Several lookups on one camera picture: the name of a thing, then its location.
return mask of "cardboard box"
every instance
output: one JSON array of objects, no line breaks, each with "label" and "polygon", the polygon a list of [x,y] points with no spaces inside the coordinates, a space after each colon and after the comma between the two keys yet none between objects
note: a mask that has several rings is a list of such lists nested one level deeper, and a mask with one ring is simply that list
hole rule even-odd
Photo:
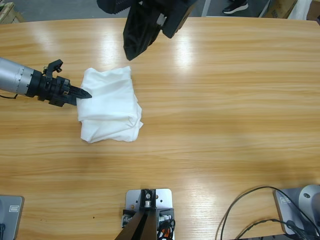
[{"label": "cardboard box", "polygon": [[313,0],[310,4],[309,12],[306,16],[306,19],[316,21],[319,16],[320,16],[320,1]]},{"label": "cardboard box", "polygon": [[287,19],[297,0],[275,0],[264,18]]}]

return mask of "folded white towel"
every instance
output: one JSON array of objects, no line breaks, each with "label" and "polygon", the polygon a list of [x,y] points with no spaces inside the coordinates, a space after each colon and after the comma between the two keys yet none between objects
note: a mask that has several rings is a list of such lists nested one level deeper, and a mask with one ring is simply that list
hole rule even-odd
[{"label": "folded white towel", "polygon": [[76,100],[81,139],[94,143],[105,139],[132,142],[138,137],[142,109],[134,93],[129,66],[84,72],[81,88],[92,98]]}]

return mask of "wooden table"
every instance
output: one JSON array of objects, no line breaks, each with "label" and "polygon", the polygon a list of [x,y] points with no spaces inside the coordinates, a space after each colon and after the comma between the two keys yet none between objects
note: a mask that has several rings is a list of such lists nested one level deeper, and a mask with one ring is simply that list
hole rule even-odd
[{"label": "wooden table", "polygon": [[[1,56],[40,70],[130,65],[142,107],[137,141],[80,139],[77,109],[0,99],[0,192],[25,197],[23,240],[112,240],[130,189],[170,188],[177,240],[212,240],[228,206],[253,187],[320,184],[320,28],[316,22],[190,18],[129,62],[125,19],[0,26]],[[271,190],[231,211],[225,239],[279,218]],[[246,237],[281,234],[277,223]]]}]

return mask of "shoe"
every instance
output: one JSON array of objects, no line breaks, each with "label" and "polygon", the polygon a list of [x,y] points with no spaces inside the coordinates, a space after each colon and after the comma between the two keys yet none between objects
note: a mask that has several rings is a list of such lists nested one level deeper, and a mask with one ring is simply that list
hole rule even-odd
[{"label": "shoe", "polygon": [[243,1],[241,3],[238,2],[239,1],[235,1],[234,3],[223,9],[222,12],[224,14],[234,14],[235,12],[246,10],[249,7],[247,1]]}]

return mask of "black cable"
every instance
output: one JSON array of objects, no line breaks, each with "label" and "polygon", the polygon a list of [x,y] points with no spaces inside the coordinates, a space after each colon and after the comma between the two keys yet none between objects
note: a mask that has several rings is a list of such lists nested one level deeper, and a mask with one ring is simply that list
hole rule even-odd
[{"label": "black cable", "polygon": [[159,231],[156,236],[157,240],[164,240],[164,239],[173,240],[175,228],[176,228],[176,221],[174,219],[163,222],[159,227]]},{"label": "black cable", "polygon": [[3,240],[4,238],[5,229],[6,229],[6,225],[4,225],[3,223],[0,223],[0,240]]},{"label": "black cable", "polygon": [[230,210],[231,208],[240,200],[242,199],[244,196],[254,192],[254,191],[257,191],[257,190],[260,190],[260,189],[274,189],[274,190],[277,190],[279,191],[281,194],[283,194],[286,198],[288,198],[291,203],[296,207],[296,209],[299,210],[299,212],[305,216],[305,218],[312,224],[312,226],[314,227],[314,229],[316,230],[316,232],[318,233],[318,235],[320,236],[320,231],[319,229],[317,228],[317,226],[314,224],[314,222],[292,201],[292,199],[287,195],[285,194],[283,191],[281,191],[280,189],[276,188],[276,187],[273,187],[273,186],[260,186],[260,187],[256,187],[250,191],[247,191],[245,192],[244,194],[242,194],[241,196],[237,197],[232,203],[231,205],[229,206],[228,210],[226,211],[225,213],[225,216],[224,216],[224,220],[223,220],[223,224],[222,224],[222,228],[221,228],[221,233],[220,233],[220,240],[223,240],[223,234],[224,234],[224,229],[225,229],[225,226],[226,226],[226,222],[227,222],[227,218],[228,218],[228,215],[230,213]]},{"label": "black cable", "polygon": [[276,223],[281,223],[286,225],[289,229],[291,229],[295,234],[297,234],[298,236],[300,236],[300,238],[302,239],[308,239],[308,237],[306,236],[305,233],[307,233],[304,229],[301,229],[299,227],[297,227],[294,224],[289,224],[288,222],[285,221],[281,221],[278,219],[267,219],[267,220],[261,220],[258,222],[253,223],[252,225],[250,225],[249,227],[247,227],[241,234],[239,234],[236,237],[236,240],[239,240],[246,232],[248,232],[250,229],[252,229],[254,226],[258,225],[258,224],[262,224],[262,223],[266,223],[266,222],[276,222]]},{"label": "black cable", "polygon": [[0,95],[0,98],[4,98],[4,99],[16,99],[18,96],[18,94],[16,94],[14,97],[11,97],[11,96],[2,96]]}]

